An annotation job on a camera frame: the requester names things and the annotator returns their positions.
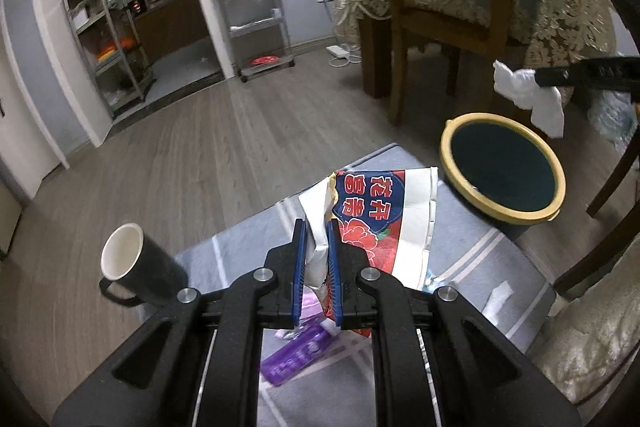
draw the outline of black mug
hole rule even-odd
[[[136,223],[126,223],[110,235],[102,248],[100,268],[102,295],[128,308],[145,302],[164,306],[188,286],[184,269]],[[110,293],[114,282],[136,296],[127,299]]]

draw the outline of metal screw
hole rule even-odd
[[[380,279],[380,270],[372,266],[367,266],[360,270],[360,276],[366,281],[377,281]]]
[[[451,302],[458,298],[458,290],[451,286],[441,286],[438,288],[438,297],[445,302]]]
[[[266,282],[273,277],[273,270],[268,268],[258,268],[254,272],[254,279],[260,282]]]
[[[178,292],[178,301],[182,302],[183,304],[188,304],[190,302],[193,302],[197,296],[198,292],[196,292],[196,290],[194,290],[193,288],[182,288]]]

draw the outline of mug handle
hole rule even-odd
[[[111,283],[113,283],[113,281],[107,279],[107,277],[103,277],[98,283],[98,286],[100,286],[100,293],[107,297],[111,302],[115,302],[116,304],[125,306],[127,308],[133,308],[134,306],[138,306],[144,303],[144,301],[138,296],[130,297],[128,299],[116,297],[113,293],[109,292],[109,286],[111,286]]]

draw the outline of striped tablecloth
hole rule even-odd
[[[347,169],[421,168],[420,162],[396,144],[361,158]],[[262,266],[267,252],[288,243],[295,220],[304,217],[298,196],[238,223],[176,256],[190,276],[190,285],[208,293],[228,287],[240,275]],[[553,288],[496,224],[470,208],[445,182],[438,185],[436,221],[429,269],[452,282],[482,310],[491,291],[507,281],[514,293],[498,312],[497,327],[525,351],[555,300]],[[153,312],[140,308],[144,319]],[[262,357],[287,341],[264,332]],[[260,381],[258,425],[375,425],[375,400],[370,340],[343,331],[324,357],[281,387]]]

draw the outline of yellow lid rim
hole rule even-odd
[[[471,123],[493,123],[508,127],[521,136],[527,138],[540,150],[540,152],[543,153],[543,155],[545,155],[556,181],[556,191],[549,205],[534,212],[513,210],[512,208],[502,206],[501,204],[498,204],[482,195],[473,187],[473,185],[471,185],[471,183],[467,181],[453,160],[453,155],[451,153],[451,137],[455,131]],[[482,210],[485,214],[494,217],[495,219],[511,223],[512,225],[535,225],[536,223],[550,221],[558,215],[560,206],[564,201],[566,180],[564,179],[564,171],[562,170],[560,160],[553,152],[553,149],[551,149],[551,147],[549,147],[549,145],[532,130],[514,120],[511,120],[510,118],[505,118],[504,116],[487,112],[471,112],[463,114],[453,120],[448,120],[444,132],[442,133],[442,137],[440,138],[440,159],[442,160],[442,167],[444,168],[449,181],[460,192],[460,194],[462,194],[465,200]]]

